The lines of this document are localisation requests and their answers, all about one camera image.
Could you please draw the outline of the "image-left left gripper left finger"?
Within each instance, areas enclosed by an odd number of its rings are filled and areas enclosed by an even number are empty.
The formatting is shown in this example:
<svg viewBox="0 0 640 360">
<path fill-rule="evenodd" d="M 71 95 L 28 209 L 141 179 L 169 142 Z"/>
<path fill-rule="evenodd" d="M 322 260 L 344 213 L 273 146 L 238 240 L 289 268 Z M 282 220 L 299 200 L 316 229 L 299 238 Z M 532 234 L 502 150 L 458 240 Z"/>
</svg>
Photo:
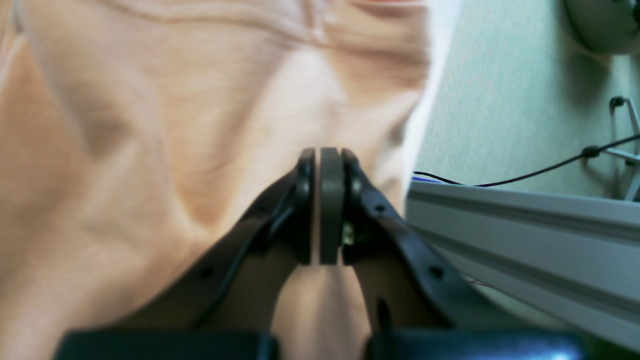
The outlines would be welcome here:
<svg viewBox="0 0 640 360">
<path fill-rule="evenodd" d="M 72 332 L 57 360 L 279 360 L 271 326 L 282 287 L 311 262 L 315 151 L 153 301 L 112 325 Z"/>
</svg>

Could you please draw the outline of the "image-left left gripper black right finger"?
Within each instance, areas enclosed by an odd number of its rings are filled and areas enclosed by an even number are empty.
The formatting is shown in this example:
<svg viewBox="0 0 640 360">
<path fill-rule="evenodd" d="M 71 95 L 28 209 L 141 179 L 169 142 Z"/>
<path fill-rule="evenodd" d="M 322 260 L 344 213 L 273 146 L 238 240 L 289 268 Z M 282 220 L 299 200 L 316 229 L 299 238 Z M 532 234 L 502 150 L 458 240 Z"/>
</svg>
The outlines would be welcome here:
<svg viewBox="0 0 640 360">
<path fill-rule="evenodd" d="M 320 151 L 320 263 L 357 277 L 365 360 L 586 360 L 578 335 L 516 318 L 476 291 L 396 212 L 355 154 Z"/>
</svg>

